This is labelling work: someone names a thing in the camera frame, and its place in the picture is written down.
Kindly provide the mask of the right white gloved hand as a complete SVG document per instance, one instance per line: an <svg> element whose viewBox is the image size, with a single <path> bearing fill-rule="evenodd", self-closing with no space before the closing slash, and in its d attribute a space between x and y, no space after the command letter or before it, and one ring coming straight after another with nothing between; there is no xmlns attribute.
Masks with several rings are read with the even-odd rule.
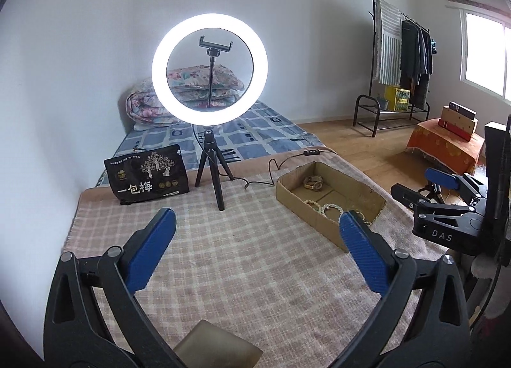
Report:
<svg viewBox="0 0 511 368"><path fill-rule="evenodd" d="M496 275L497 263L494 258L480 255L473 260L471 264L472 274L480 279L494 279ZM497 279L497 284L490 298L489 305L486 307L484 316L487 319L495 319L501 316L511 298L511 269L510 266L502 266Z"/></svg>

